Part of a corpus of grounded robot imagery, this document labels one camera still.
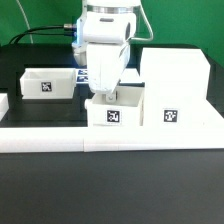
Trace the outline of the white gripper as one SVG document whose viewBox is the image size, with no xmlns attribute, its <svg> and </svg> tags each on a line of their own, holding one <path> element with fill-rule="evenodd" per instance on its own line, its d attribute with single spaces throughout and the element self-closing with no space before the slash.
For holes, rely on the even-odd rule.
<svg viewBox="0 0 224 224">
<path fill-rule="evenodd" d="M 112 93 L 130 59 L 130 45 L 88 44 L 87 71 L 90 90 L 107 94 L 107 102 L 115 102 L 117 93 Z"/>
</svg>

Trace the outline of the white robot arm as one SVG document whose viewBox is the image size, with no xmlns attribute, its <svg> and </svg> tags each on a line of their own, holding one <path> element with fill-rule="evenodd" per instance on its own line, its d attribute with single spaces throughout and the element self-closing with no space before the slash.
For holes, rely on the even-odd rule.
<svg viewBox="0 0 224 224">
<path fill-rule="evenodd" d="M 153 38 L 141 0 L 82 0 L 73 56 L 87 67 L 90 90 L 110 100 L 130 60 L 130 42 Z"/>
</svg>

